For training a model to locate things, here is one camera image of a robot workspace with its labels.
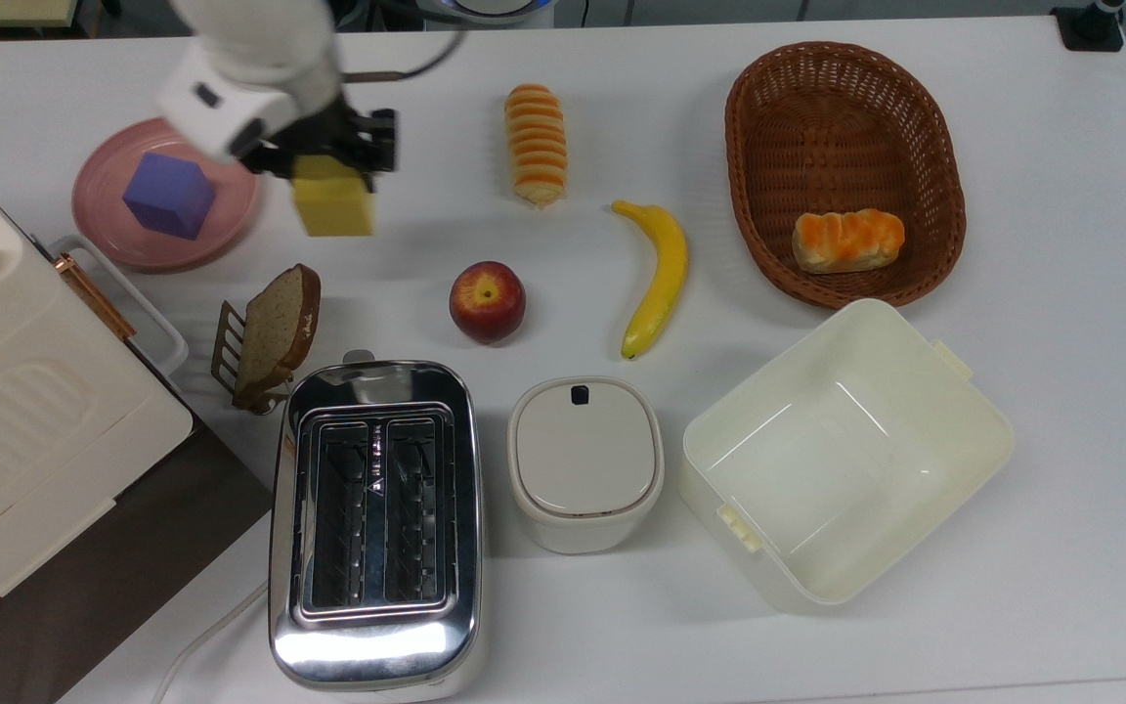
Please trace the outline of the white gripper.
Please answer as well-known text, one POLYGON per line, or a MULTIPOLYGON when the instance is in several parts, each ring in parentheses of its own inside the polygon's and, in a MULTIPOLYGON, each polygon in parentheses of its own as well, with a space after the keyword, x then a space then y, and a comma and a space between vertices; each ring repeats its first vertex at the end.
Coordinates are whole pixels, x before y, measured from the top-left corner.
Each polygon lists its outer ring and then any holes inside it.
MULTIPOLYGON (((338 97, 338 52, 332 44, 250 46, 191 44, 159 93, 162 116, 193 148, 216 163, 247 155, 251 173, 291 180, 307 146, 272 137, 338 97)), ((378 173, 397 170, 397 112, 338 112, 327 154, 378 191, 378 173)))

